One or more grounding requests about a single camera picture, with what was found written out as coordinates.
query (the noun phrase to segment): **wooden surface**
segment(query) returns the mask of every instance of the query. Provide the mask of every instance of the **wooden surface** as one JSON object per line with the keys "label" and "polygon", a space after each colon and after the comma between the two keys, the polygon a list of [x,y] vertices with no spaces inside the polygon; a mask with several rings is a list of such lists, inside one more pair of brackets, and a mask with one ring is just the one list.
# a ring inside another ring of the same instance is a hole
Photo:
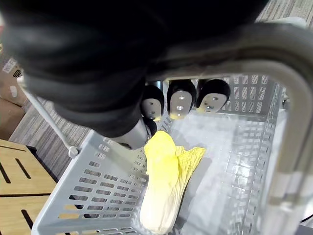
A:
{"label": "wooden surface", "polygon": [[23,118],[24,110],[0,97],[0,139],[8,140]]}
{"label": "wooden surface", "polygon": [[0,163],[7,175],[0,173],[0,195],[51,193],[56,185],[25,145],[0,140]]}
{"label": "wooden surface", "polygon": [[31,229],[22,210],[27,212],[31,223],[34,223],[47,199],[48,196],[0,198],[0,233],[30,235]]}

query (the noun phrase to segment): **cardboard box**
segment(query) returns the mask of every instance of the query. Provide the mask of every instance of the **cardboard box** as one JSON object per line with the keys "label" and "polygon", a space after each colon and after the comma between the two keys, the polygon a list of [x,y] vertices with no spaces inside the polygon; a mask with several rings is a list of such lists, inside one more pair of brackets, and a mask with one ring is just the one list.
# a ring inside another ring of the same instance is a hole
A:
{"label": "cardboard box", "polygon": [[21,107],[0,98],[0,139],[10,138],[24,114]]}
{"label": "cardboard box", "polygon": [[16,81],[21,75],[22,69],[16,60],[0,52],[0,97],[19,106],[27,100]]}

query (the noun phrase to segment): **gray plastic basket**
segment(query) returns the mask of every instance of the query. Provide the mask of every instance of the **gray plastic basket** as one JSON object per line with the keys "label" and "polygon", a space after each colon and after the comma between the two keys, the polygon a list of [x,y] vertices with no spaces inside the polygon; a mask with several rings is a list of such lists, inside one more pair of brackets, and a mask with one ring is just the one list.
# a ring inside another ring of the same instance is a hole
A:
{"label": "gray plastic basket", "polygon": [[[193,110],[180,121],[164,116],[158,125],[177,145],[207,148],[185,191],[173,234],[257,233],[281,87],[262,75],[221,79],[232,90],[221,113]],[[138,218],[148,183],[145,172],[143,149],[126,150],[91,131],[32,234],[148,234]]]}

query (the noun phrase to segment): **metal frame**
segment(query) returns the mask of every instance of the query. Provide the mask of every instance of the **metal frame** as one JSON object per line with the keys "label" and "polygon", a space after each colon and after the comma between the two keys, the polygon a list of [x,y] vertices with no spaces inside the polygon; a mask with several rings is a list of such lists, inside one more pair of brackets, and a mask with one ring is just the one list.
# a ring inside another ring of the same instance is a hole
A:
{"label": "metal frame", "polygon": [[290,116],[263,212],[263,234],[293,234],[313,194],[311,51],[311,32],[291,25],[259,23],[214,40],[171,48],[159,59],[160,67],[168,70],[155,67],[148,76],[148,80],[208,79],[260,73],[287,88]]}

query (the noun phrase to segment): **gray carpet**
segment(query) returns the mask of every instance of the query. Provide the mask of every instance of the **gray carpet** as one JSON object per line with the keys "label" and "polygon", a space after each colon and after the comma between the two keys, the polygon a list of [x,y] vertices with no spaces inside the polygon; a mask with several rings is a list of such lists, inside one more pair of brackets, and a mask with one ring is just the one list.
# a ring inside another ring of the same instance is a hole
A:
{"label": "gray carpet", "polygon": [[[283,17],[302,17],[306,20],[309,28],[312,29],[313,0],[272,0],[261,13],[258,20],[268,21]],[[70,143],[79,146],[89,130],[60,118],[53,111],[50,102],[44,101],[44,105],[68,137]],[[39,161],[58,180],[70,162],[70,158],[67,156],[67,149],[31,104],[26,103],[24,108],[27,110],[27,113],[10,140],[37,148]]]}

